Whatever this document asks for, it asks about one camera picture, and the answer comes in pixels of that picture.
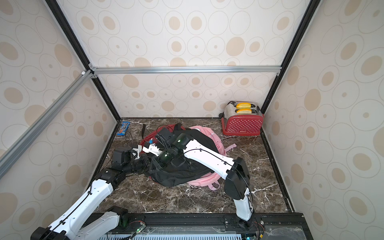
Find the black backpack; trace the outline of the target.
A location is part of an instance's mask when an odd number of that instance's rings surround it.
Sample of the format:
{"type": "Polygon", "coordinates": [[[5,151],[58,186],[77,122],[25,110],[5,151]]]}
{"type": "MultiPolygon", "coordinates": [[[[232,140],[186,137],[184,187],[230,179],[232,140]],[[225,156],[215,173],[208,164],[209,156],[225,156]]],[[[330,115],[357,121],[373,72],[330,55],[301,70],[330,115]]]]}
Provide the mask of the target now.
{"type": "MultiPolygon", "coordinates": [[[[182,133],[191,135],[207,148],[219,153],[213,141],[197,130],[177,125],[173,132],[176,136],[182,133]]],[[[199,179],[208,173],[214,172],[196,161],[181,157],[171,161],[161,171],[155,173],[145,172],[144,175],[162,186],[174,187],[199,179]]]]}

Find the red backpack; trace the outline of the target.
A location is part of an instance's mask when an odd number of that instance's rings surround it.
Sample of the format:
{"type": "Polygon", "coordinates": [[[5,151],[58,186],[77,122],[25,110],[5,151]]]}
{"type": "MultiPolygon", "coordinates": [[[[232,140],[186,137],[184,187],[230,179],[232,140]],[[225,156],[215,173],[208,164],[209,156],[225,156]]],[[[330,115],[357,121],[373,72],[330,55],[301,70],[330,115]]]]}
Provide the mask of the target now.
{"type": "Polygon", "coordinates": [[[145,124],[142,125],[142,129],[141,129],[141,137],[142,137],[142,140],[141,142],[139,143],[140,146],[144,147],[145,144],[153,144],[153,143],[157,143],[158,140],[156,139],[156,135],[160,132],[160,130],[162,129],[168,129],[170,132],[173,132],[175,127],[177,126],[177,124],[173,124],[173,125],[160,125],[157,127],[157,129],[151,133],[149,133],[148,135],[145,136],[145,132],[146,132],[146,129],[147,129],[147,126],[145,124]]]}

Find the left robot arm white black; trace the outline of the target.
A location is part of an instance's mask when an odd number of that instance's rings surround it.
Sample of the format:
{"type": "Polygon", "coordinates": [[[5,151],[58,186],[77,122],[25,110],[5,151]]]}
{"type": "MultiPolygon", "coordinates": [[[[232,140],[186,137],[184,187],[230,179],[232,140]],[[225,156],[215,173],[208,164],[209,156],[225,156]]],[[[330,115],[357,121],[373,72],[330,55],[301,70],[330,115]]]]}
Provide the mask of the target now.
{"type": "Polygon", "coordinates": [[[111,207],[100,218],[84,226],[100,203],[106,199],[129,174],[136,174],[148,165],[140,159],[141,146],[114,150],[112,165],[100,171],[86,192],[48,227],[37,228],[32,240],[97,240],[107,232],[129,226],[128,211],[111,207]]]}

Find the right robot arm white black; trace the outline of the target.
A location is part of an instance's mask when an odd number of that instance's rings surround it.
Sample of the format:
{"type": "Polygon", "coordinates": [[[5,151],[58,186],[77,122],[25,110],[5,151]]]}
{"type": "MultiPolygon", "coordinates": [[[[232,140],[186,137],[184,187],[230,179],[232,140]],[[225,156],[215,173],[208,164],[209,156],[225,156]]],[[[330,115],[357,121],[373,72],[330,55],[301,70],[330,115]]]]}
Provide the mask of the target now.
{"type": "Polygon", "coordinates": [[[147,153],[154,154],[151,164],[157,171],[178,157],[185,157],[204,165],[225,180],[224,190],[234,200],[237,217],[244,222],[250,221],[254,208],[251,203],[250,174],[244,159],[240,157],[232,159],[220,155],[184,133],[166,143],[158,136],[158,141],[164,147],[163,150],[156,144],[143,148],[147,153]]]}

